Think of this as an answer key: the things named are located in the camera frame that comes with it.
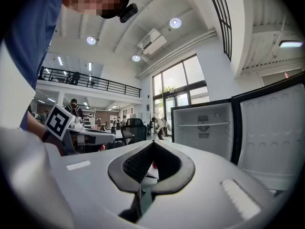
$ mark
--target black railing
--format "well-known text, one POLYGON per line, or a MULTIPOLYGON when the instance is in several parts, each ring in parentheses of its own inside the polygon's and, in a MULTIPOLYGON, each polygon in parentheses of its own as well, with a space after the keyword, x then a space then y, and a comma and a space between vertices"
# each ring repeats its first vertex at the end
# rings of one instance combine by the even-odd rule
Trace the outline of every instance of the black railing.
POLYGON ((230 13, 226 0, 212 0, 220 22, 223 35, 224 53, 231 61, 232 57, 232 28, 230 13))
POLYGON ((117 94, 140 97, 141 89, 79 72, 44 68, 38 80, 84 86, 117 94))

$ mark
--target column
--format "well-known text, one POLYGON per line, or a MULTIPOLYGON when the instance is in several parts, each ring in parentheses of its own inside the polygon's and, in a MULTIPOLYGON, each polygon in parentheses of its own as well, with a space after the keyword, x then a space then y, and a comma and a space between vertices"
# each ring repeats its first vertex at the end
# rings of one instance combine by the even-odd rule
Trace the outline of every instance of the column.
POLYGON ((57 102, 59 106, 62 106, 64 96, 65 96, 65 92, 59 92, 58 102, 57 102))

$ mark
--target mini fridge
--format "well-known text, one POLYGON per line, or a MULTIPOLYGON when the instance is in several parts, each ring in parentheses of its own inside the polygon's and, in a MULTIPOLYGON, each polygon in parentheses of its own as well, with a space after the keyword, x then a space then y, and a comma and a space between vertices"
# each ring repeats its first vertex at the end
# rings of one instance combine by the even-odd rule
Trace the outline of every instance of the mini fridge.
POLYGON ((172 140, 286 190, 305 161, 305 72, 230 99, 174 107, 172 140))

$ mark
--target blue shirt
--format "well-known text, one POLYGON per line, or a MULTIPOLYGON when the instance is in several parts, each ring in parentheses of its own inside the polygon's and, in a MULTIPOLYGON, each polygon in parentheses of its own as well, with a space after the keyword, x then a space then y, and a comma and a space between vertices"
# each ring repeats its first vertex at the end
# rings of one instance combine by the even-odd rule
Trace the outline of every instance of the blue shirt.
MULTIPOLYGON (((14 63, 33 89, 56 27, 61 3, 62 0, 28 0, 4 37, 14 63)), ((21 127, 27 129, 27 112, 21 127)))

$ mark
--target black chair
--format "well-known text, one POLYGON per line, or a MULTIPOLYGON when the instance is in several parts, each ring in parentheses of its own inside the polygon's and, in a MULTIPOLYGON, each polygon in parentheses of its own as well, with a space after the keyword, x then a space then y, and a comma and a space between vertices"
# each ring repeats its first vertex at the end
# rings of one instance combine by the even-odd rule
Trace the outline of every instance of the black chair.
POLYGON ((132 118, 126 121, 126 126, 142 126, 143 121, 141 119, 132 118))
POLYGON ((146 140, 147 127, 144 125, 122 126, 121 132, 125 145, 146 140))

